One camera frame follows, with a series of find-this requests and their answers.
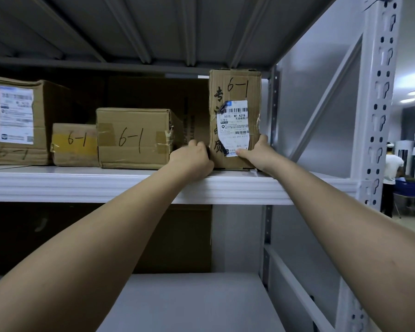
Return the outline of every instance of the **hand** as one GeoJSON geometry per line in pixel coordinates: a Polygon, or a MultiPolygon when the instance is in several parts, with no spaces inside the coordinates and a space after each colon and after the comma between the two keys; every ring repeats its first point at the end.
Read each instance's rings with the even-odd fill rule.
{"type": "Polygon", "coordinates": [[[253,150],[237,149],[235,153],[247,159],[257,169],[269,173],[271,164],[276,161],[277,152],[267,143],[267,136],[260,135],[260,139],[255,144],[253,150]]]}
{"type": "Polygon", "coordinates": [[[190,140],[187,146],[171,152],[169,165],[189,174],[189,182],[205,178],[214,169],[203,142],[190,140]]]}

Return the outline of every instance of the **person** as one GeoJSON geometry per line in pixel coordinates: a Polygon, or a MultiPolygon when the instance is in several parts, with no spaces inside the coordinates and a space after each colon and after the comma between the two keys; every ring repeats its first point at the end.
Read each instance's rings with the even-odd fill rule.
{"type": "Polygon", "coordinates": [[[404,161],[401,157],[393,154],[393,143],[387,142],[386,166],[384,168],[383,192],[380,210],[389,218],[393,211],[393,190],[395,189],[395,178],[402,177],[404,161]]]}
{"type": "MultiPolygon", "coordinates": [[[[415,233],[277,154],[265,135],[237,154],[284,187],[379,328],[415,332],[415,233]]],[[[95,331],[166,208],[213,167],[205,145],[191,140],[40,246],[0,280],[0,331],[95,331]]]]}

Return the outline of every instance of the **metal upright post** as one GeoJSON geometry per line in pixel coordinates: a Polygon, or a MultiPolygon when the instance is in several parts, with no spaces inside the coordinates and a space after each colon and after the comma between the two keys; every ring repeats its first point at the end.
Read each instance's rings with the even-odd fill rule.
{"type": "MultiPolygon", "coordinates": [[[[277,144],[277,114],[278,114],[278,92],[280,89],[280,72],[277,71],[275,65],[271,71],[271,78],[269,80],[269,100],[268,100],[268,113],[269,113],[269,144],[276,149],[277,144]]],[[[261,245],[261,253],[263,254],[260,278],[265,286],[266,290],[269,287],[269,262],[270,256],[268,252],[263,248],[264,245],[270,244],[271,229],[272,229],[272,211],[273,205],[265,205],[263,209],[263,238],[261,245]]]]}
{"type": "MultiPolygon", "coordinates": [[[[362,0],[365,24],[350,177],[359,181],[357,199],[376,210],[381,206],[402,3],[362,0]]],[[[341,279],[335,329],[366,331],[368,320],[341,279]]]]}

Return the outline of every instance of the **blue bin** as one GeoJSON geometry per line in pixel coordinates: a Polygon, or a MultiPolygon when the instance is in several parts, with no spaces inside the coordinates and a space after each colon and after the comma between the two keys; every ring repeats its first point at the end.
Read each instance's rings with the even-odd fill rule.
{"type": "Polygon", "coordinates": [[[415,181],[396,181],[394,193],[406,197],[415,197],[415,181]]]}

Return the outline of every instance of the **shipping label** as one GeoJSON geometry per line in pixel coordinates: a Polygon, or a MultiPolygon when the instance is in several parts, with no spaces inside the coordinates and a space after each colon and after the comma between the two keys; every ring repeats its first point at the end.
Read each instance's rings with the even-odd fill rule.
{"type": "Polygon", "coordinates": [[[34,144],[33,89],[0,86],[0,142],[34,144]]]}
{"type": "Polygon", "coordinates": [[[247,100],[226,101],[217,112],[218,138],[226,157],[235,157],[238,148],[249,148],[247,100]]]}

